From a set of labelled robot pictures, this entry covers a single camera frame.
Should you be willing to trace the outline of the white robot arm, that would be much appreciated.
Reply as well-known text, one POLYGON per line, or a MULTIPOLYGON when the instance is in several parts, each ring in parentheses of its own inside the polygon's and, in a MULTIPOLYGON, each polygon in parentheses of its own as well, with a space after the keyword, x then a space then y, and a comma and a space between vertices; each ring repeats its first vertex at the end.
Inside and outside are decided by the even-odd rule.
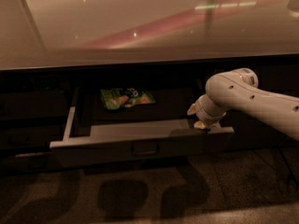
POLYGON ((194 127, 208 129, 218 123, 230 109, 241 111, 299 140, 299 98, 263 91, 257 75, 248 68, 218 73, 206 82, 206 93, 188 109, 195 115, 194 127))

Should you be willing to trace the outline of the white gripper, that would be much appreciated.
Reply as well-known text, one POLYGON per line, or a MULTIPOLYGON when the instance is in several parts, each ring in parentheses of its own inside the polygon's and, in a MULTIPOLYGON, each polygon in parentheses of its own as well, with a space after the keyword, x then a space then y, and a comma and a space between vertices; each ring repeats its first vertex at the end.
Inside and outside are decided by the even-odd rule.
POLYGON ((204 94, 200 96, 187 111, 188 116, 194 114, 199 120, 193 124, 193 127, 195 129, 205 130, 218 123, 226 115, 226 109, 216 105, 204 94))

